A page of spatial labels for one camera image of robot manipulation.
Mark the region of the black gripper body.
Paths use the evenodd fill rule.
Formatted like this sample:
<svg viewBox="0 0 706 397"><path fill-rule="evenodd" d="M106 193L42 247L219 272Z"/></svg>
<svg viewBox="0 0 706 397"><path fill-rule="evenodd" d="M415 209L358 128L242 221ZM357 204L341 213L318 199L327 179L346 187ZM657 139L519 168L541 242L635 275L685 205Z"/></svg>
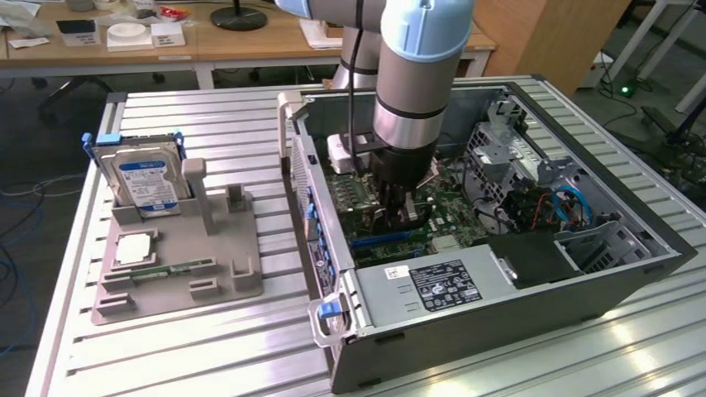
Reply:
<svg viewBox="0 0 706 397"><path fill-rule="evenodd" d="M395 146L373 152L371 168L374 182L381 194L413 192L430 170L435 143L417 149Z"/></svg>

